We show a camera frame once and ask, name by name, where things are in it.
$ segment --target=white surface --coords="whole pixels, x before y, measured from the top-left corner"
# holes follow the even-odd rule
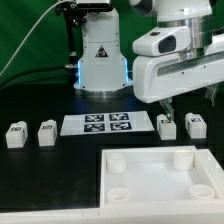
[[[127,120],[114,120],[110,121],[110,115],[115,114],[116,117],[119,119],[119,115],[128,114]],[[89,118],[94,118],[96,116],[104,116],[104,121],[100,122],[86,122],[85,118],[86,116],[89,116]],[[122,123],[121,125],[123,128],[126,128],[126,130],[121,130],[122,128],[119,128],[119,123]],[[88,128],[88,126],[92,125],[100,125],[104,124],[105,131],[96,131],[94,132],[84,132],[85,126]],[[118,125],[117,130],[111,129],[111,125]],[[64,122],[62,125],[61,130],[61,136],[67,136],[67,135],[83,135],[83,134],[99,134],[99,133],[116,133],[116,132],[136,132],[136,131],[154,131],[153,125],[148,117],[148,114],[146,111],[140,111],[140,112],[118,112],[118,113],[107,113],[107,114],[85,114],[85,115],[72,115],[72,116],[65,116]]]
[[[28,136],[27,124],[23,121],[11,124],[8,132],[6,133],[7,147],[22,148]]]
[[[57,138],[57,123],[49,120],[42,122],[38,131],[39,146],[54,146]]]
[[[151,36],[154,32],[158,32],[159,35]],[[184,50],[191,44],[191,33],[187,26],[171,28],[156,27],[133,43],[133,51],[136,54],[151,57],[170,54],[171,52],[159,52],[160,42],[169,36],[174,36],[176,38],[176,48],[172,52]]]
[[[185,116],[185,128],[192,139],[206,138],[207,124],[200,114],[188,113]]]
[[[157,130],[161,140],[176,140],[177,126],[174,121],[169,121],[164,114],[157,117]]]
[[[194,163],[194,154],[191,150],[180,149],[173,153],[173,166],[178,170],[191,170]]]
[[[206,48],[205,54],[210,55],[224,50],[224,35],[213,38],[213,43]],[[209,59],[192,68],[166,75],[158,75],[160,67],[181,62],[178,53],[160,57],[139,56],[133,66],[133,82],[135,96],[145,102],[152,103],[168,97],[180,95],[202,87],[224,81],[224,59]]]
[[[189,170],[178,170],[173,166],[174,154],[178,151],[188,151],[194,155],[194,166]],[[111,152],[124,153],[126,157],[126,171],[114,174],[108,171],[106,157]],[[130,192],[127,202],[123,206],[142,203],[177,203],[184,201],[186,205],[192,200],[190,188],[195,185],[208,185],[215,191],[214,200],[223,200],[224,171],[217,179],[217,163],[211,157],[209,150],[197,151],[195,147],[168,147],[147,149],[118,149],[103,150],[101,166],[101,208],[117,206],[107,200],[107,193],[112,189],[123,188]]]

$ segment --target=blue led light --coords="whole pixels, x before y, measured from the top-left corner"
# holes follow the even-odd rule
[[[128,78],[128,61],[125,59],[125,72],[126,72],[126,82],[129,83],[129,78]]]
[[[78,81],[78,85],[81,85],[81,63],[80,61],[78,61],[78,76],[79,76],[79,81]]]

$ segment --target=marker sheet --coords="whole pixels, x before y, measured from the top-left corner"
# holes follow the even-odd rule
[[[65,116],[61,136],[154,131],[146,111]]]

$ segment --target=white cable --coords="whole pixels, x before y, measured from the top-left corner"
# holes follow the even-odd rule
[[[22,46],[25,44],[25,42],[27,41],[27,39],[30,37],[30,35],[32,34],[32,32],[34,31],[34,29],[39,25],[39,23],[41,22],[41,20],[53,9],[55,8],[57,5],[60,5],[62,3],[65,2],[74,2],[74,0],[63,0],[60,2],[55,3],[53,6],[51,6],[41,17],[40,19],[35,23],[35,25],[32,27],[32,29],[29,31],[29,33],[26,35],[26,37],[24,38],[24,40],[22,41],[22,43],[19,45],[19,47],[17,48],[17,50],[15,51],[15,53],[12,55],[11,59],[8,61],[8,63],[6,64],[6,66],[3,68],[3,70],[0,73],[0,77],[4,74],[4,72],[6,71],[6,69],[10,66],[10,64],[12,63],[13,59],[16,57],[16,55],[18,54],[18,52],[20,51],[20,49],[22,48]]]

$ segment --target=small white block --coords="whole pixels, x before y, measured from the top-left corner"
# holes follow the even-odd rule
[[[49,120],[43,122],[38,131],[39,146],[54,146],[57,138],[57,123]]]
[[[188,113],[185,128],[192,139],[206,138],[207,124],[199,114]]]
[[[6,133],[6,142],[9,149],[22,148],[28,136],[27,124],[23,121],[11,124]]]
[[[174,121],[169,121],[164,114],[157,117],[157,130],[161,140],[175,140],[177,127]]]

